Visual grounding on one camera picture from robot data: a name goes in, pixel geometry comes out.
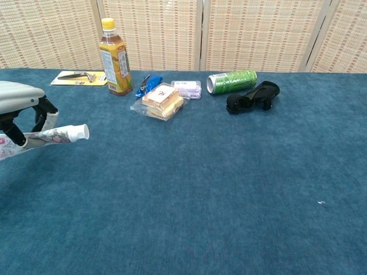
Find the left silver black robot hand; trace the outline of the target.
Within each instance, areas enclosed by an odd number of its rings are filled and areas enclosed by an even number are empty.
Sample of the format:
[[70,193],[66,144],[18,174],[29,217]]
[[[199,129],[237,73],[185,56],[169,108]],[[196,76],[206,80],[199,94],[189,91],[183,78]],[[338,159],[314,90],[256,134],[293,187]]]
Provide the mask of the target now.
[[33,132],[41,132],[55,126],[58,109],[46,98],[45,92],[31,85],[1,81],[1,131],[17,146],[24,149],[43,147],[41,139],[28,138],[14,123],[21,111],[33,108],[35,125]]

